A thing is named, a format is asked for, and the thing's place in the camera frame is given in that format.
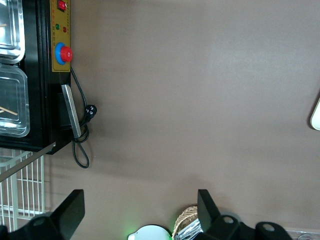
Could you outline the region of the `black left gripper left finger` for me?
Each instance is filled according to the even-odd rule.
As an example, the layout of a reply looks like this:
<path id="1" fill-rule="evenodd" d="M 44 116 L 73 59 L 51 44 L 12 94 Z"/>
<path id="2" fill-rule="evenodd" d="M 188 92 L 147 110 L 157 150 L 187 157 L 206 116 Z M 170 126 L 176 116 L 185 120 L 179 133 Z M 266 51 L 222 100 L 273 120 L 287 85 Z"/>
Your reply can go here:
<path id="1" fill-rule="evenodd" d="M 75 189 L 53 212 L 33 218 L 23 233 L 27 240 L 69 240 L 84 216 L 84 191 Z"/>

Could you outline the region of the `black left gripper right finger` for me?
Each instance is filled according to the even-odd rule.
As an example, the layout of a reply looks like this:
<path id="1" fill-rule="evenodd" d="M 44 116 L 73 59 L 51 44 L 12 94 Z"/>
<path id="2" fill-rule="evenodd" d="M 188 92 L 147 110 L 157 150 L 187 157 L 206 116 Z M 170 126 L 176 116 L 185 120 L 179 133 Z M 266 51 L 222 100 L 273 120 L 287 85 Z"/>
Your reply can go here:
<path id="1" fill-rule="evenodd" d="M 250 229 L 233 214 L 222 214 L 206 189 L 198 190 L 197 216 L 202 228 L 198 240 L 250 239 Z"/>

